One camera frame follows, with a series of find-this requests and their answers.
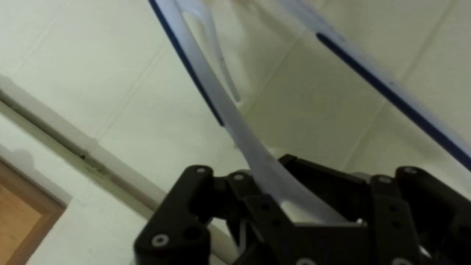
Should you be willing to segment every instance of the blue edge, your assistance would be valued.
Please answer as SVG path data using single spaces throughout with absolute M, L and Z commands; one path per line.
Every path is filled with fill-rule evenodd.
M 197 90 L 203 96 L 204 101 L 207 103 L 210 112 L 216 118 L 221 127 L 224 127 L 224 121 L 218 110 L 215 109 L 213 103 L 207 97 L 197 74 L 194 72 L 187 54 L 181 48 L 177 35 L 168 25 L 160 7 L 154 0 L 150 0 L 150 6 L 154 10 L 156 16 L 159 18 L 166 35 L 169 37 L 174 48 L 177 50 L 181 62 L 184 63 L 187 72 L 193 78 Z M 408 116 L 416 127 L 419 127 L 428 137 L 431 137 L 436 143 L 439 143 L 450 156 L 453 156 L 462 166 L 471 171 L 471 157 L 464 152 L 455 141 L 452 141 L 446 134 L 443 134 L 439 128 L 436 128 L 427 118 L 424 118 L 419 112 L 416 112 L 411 104 L 408 104 L 403 99 L 400 99 L 388 85 L 386 85 L 380 78 L 371 74 L 366 68 L 358 63 L 349 53 L 341 50 L 334 41 L 322 34 L 316 34 L 318 40 L 330 48 L 338 59 L 341 59 L 346 65 L 352 68 L 358 75 L 361 75 L 369 85 L 372 85 L 383 97 L 386 97 L 393 106 L 396 106 L 405 116 Z

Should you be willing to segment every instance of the screw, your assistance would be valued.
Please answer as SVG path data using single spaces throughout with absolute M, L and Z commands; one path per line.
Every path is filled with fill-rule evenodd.
M 405 169 L 403 169 L 403 172 L 406 172 L 406 174 L 416 174 L 416 169 L 415 169 L 415 168 L 408 166 L 408 168 L 405 168 Z
M 206 174 L 207 169 L 206 169 L 206 168 L 197 168 L 196 172 L 197 172 L 197 174 Z
M 378 181 L 380 181 L 380 182 L 384 182 L 384 184 L 391 184 L 391 182 L 393 182 L 393 178 L 380 177 Z
M 396 258 L 396 259 L 393 259 L 393 263 L 391 263 L 391 265 L 414 265 L 414 263 L 409 262 L 408 259 Z
M 244 178 L 246 178 L 246 175 L 241 175 L 241 174 L 234 175 L 234 180 L 237 180 L 237 181 L 241 181 Z
M 157 234 L 152 238 L 152 246 L 153 247 L 163 247 L 169 241 L 169 237 L 166 234 Z
M 315 262 L 309 258 L 300 258 L 296 260 L 296 265 L 315 265 Z

